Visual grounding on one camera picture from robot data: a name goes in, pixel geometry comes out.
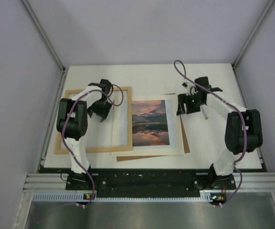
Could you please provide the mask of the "clear handled screwdriver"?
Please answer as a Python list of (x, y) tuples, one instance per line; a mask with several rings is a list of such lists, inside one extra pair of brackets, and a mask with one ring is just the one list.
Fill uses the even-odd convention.
[(208, 120), (209, 118), (208, 118), (208, 116), (207, 116), (207, 114), (206, 114), (206, 112), (205, 112), (205, 110), (204, 110), (203, 107), (201, 107), (201, 112), (202, 112), (202, 114), (203, 114), (205, 120)]

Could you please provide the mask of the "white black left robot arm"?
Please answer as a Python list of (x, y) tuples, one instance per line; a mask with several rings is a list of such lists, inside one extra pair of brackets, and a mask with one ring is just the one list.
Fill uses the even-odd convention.
[(82, 92), (59, 102), (56, 129), (62, 136), (62, 142), (71, 158), (71, 173), (67, 179), (69, 185), (78, 185), (82, 189), (95, 188), (91, 176), (90, 162), (85, 152), (85, 134), (88, 118), (92, 115), (106, 120), (113, 102), (110, 96), (114, 87), (107, 79), (99, 83), (90, 83)]

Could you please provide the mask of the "sunset landscape photo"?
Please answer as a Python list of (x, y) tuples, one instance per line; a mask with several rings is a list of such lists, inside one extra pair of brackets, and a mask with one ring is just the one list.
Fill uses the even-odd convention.
[(133, 146), (168, 146), (169, 130), (164, 100), (132, 103)]

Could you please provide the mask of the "wooden picture frame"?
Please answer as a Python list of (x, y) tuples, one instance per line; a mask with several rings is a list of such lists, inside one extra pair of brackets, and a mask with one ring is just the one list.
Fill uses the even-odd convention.
[(86, 153), (132, 152), (132, 88), (115, 88), (111, 96), (114, 103), (106, 120), (93, 115), (88, 118), (84, 136)]

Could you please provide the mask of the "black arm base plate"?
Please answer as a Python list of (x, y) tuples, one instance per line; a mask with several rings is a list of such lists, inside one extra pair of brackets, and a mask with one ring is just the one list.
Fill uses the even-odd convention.
[(92, 189), (96, 191), (136, 191), (182, 187), (193, 190), (234, 190), (232, 174), (219, 176), (210, 169), (89, 169), (89, 174), (68, 175), (68, 190)]

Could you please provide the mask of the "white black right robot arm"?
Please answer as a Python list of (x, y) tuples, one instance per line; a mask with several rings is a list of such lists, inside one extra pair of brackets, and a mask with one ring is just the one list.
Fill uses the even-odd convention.
[(177, 115), (193, 114), (201, 111), (202, 106), (207, 106), (226, 121), (226, 148), (218, 160), (211, 164), (207, 177), (210, 187), (221, 189), (230, 184), (235, 165), (244, 155), (263, 144), (260, 112), (228, 99), (222, 89), (209, 84), (206, 76), (193, 83), (185, 81), (182, 86), (186, 92), (178, 95)]

